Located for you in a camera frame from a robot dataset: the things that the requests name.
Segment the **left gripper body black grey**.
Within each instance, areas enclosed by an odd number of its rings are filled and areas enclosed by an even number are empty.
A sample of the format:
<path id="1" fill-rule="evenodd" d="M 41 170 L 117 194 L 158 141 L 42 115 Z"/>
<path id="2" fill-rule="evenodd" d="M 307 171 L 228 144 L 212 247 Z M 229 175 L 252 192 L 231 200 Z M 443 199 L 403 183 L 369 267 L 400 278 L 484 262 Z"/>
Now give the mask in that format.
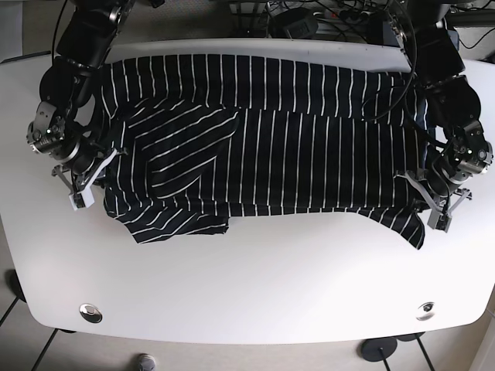
<path id="1" fill-rule="evenodd" d="M 417 170 L 397 170 L 394 177 L 405 179 L 429 209 L 442 213 L 453 211 L 472 193 L 462 185 L 474 174 L 466 165 L 465 154 L 425 154 Z"/>

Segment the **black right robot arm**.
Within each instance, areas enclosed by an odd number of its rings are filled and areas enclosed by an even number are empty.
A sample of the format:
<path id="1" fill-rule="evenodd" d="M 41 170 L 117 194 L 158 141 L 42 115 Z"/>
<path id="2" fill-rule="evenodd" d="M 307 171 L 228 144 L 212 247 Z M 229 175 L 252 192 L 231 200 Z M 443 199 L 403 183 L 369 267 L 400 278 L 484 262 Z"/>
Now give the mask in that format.
<path id="1" fill-rule="evenodd" d="M 120 32 L 132 1 L 76 1 L 75 11 L 61 37 L 52 42 L 52 65 L 40 85 L 40 103 L 29 124 L 26 141 L 32 150 L 58 164 L 52 170 L 70 190 L 75 209 L 90 206 L 91 185 L 118 151 L 107 144 L 101 109 L 94 108 L 88 124 L 77 112 L 96 96 L 99 73 Z"/>

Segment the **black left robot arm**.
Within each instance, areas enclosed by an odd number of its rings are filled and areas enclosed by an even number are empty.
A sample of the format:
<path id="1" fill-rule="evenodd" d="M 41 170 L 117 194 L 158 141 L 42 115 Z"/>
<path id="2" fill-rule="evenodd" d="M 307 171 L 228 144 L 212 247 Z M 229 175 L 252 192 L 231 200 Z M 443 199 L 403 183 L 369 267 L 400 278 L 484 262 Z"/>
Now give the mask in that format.
<path id="1" fill-rule="evenodd" d="M 433 124 L 446 141 L 433 138 L 410 117 L 409 124 L 431 145 L 425 164 L 400 173 L 431 210 L 428 225 L 449 229 L 452 212 L 471 196 L 463 183 L 483 174 L 493 163 L 491 143 L 480 122 L 481 105 L 464 75 L 465 65 L 453 44 L 444 18 L 449 1 L 389 1 L 391 28 L 411 66 L 407 88 L 422 88 Z"/>

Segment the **right gripper body black grey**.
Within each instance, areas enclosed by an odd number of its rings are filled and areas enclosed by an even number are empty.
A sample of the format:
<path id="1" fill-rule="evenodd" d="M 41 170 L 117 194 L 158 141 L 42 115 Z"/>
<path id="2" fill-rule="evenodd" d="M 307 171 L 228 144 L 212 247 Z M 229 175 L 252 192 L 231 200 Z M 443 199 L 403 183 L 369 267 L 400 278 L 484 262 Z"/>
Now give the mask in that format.
<path id="1" fill-rule="evenodd" d="M 92 197 L 91 186 L 115 156 L 115 148 L 91 144 L 85 137 L 66 140 L 50 152 L 50 157 L 58 162 L 52 176 L 65 184 L 70 197 Z"/>

